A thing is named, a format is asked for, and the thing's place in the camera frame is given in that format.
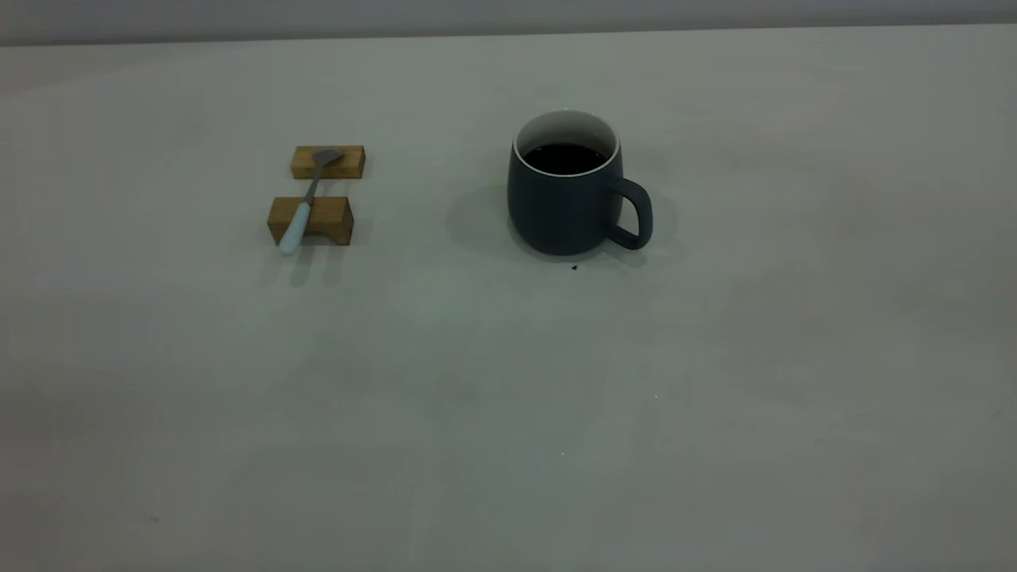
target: table surface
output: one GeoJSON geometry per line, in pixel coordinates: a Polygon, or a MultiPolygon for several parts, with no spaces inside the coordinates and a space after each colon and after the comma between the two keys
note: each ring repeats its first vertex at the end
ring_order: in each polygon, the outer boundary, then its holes
{"type": "Polygon", "coordinates": [[[1015,570],[1015,54],[1013,25],[2,49],[0,561],[1015,570]],[[510,232],[511,138],[562,107],[618,130],[645,249],[510,232]],[[320,189],[353,244],[283,259],[293,148],[332,144],[368,153],[320,189]]]}

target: white spoon handle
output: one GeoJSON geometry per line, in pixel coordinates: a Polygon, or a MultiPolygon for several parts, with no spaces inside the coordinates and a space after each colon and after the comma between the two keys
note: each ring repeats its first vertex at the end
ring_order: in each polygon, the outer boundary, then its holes
{"type": "Polygon", "coordinates": [[[290,226],[286,229],[286,234],[279,241],[279,251],[284,256],[289,256],[300,248],[300,239],[304,237],[304,229],[307,228],[307,218],[311,216],[311,206],[301,203],[297,207],[297,212],[290,221],[290,226]]]}

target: wall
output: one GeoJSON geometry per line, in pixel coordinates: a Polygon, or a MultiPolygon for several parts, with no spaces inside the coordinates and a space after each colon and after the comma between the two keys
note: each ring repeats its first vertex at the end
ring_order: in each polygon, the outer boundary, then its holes
{"type": "Polygon", "coordinates": [[[0,44],[1014,20],[1013,0],[0,0],[0,44]]]}

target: metal spoon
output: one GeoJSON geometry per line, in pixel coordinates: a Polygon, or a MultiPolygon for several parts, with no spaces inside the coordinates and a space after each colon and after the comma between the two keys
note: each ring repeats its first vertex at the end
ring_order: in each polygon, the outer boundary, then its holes
{"type": "Polygon", "coordinates": [[[338,160],[342,156],[343,152],[338,149],[322,149],[314,153],[314,180],[311,181],[311,187],[307,189],[304,202],[297,207],[297,212],[293,215],[293,219],[290,220],[290,226],[287,227],[286,234],[279,241],[279,251],[284,256],[289,256],[300,248],[300,239],[304,236],[304,229],[307,228],[307,219],[311,216],[311,202],[314,201],[314,191],[317,189],[318,181],[321,180],[321,169],[324,169],[325,165],[338,160]]]}

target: coffee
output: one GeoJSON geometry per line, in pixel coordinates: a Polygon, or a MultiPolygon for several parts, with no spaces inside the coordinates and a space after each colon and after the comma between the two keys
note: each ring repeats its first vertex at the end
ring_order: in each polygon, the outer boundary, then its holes
{"type": "Polygon", "coordinates": [[[600,167],[606,160],[603,155],[581,145],[551,144],[527,153],[523,161],[552,175],[578,175],[600,167]]]}

